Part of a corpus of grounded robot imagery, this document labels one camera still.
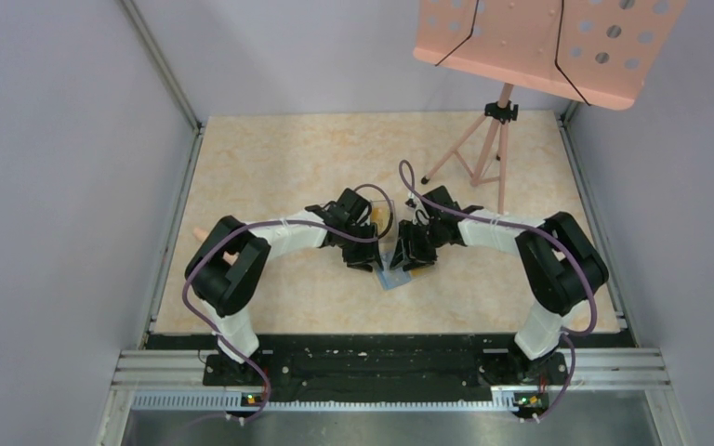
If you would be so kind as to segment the gold credit card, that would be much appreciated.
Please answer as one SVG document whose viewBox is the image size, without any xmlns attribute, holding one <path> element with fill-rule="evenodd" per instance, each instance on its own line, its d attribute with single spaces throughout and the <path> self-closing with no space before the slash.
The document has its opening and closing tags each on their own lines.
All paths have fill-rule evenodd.
<svg viewBox="0 0 714 446">
<path fill-rule="evenodd" d="M 386 206 L 375 206 L 370 215 L 370 222 L 377 225 L 377 230 L 384 230 L 390 222 L 391 212 Z"/>
</svg>

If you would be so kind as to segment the clear acrylic card box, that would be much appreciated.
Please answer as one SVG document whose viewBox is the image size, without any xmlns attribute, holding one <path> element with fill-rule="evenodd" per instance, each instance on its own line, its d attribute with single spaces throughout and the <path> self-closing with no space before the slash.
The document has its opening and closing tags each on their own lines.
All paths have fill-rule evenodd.
<svg viewBox="0 0 714 446">
<path fill-rule="evenodd" d="M 335 228 L 348 237 L 330 233 L 336 246 L 343 247 L 356 239 L 381 240 L 390 232 L 393 213 L 387 203 L 373 203 L 359 193 L 344 190 L 338 199 L 328 206 L 335 218 Z"/>
</svg>

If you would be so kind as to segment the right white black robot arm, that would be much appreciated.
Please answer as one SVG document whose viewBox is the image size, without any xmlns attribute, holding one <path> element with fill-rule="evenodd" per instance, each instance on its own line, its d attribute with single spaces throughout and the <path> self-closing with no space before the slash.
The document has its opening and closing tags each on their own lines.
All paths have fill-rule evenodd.
<svg viewBox="0 0 714 446">
<path fill-rule="evenodd" d="M 534 303 L 509 345 L 506 368 L 515 380 L 534 382 L 545 372 L 572 311 L 582 303 L 597 311 L 595 294 L 609 280 L 603 258 L 567 212 L 533 222 L 506 219 L 479 205 L 461 207 L 444 186 L 420 200 L 423 217 L 400 221 L 389 268 L 429 267 L 439 248 L 453 244 L 517 256 Z"/>
</svg>

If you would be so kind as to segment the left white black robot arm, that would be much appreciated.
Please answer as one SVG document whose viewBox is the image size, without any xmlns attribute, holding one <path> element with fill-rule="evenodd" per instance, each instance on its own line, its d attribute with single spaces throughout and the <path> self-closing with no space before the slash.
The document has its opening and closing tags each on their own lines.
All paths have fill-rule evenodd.
<svg viewBox="0 0 714 446">
<path fill-rule="evenodd" d="M 244 223 L 222 217 L 189 261 L 182 300 L 195 295 L 204 305 L 200 318 L 218 339 L 228 358 L 226 373 L 239 384 L 257 379 L 261 360 L 258 337 L 248 312 L 268 262 L 300 250 L 336 247 L 351 269 L 381 268 L 378 228 L 373 205 L 357 190 L 345 189 L 335 201 L 312 204 L 287 217 Z"/>
</svg>

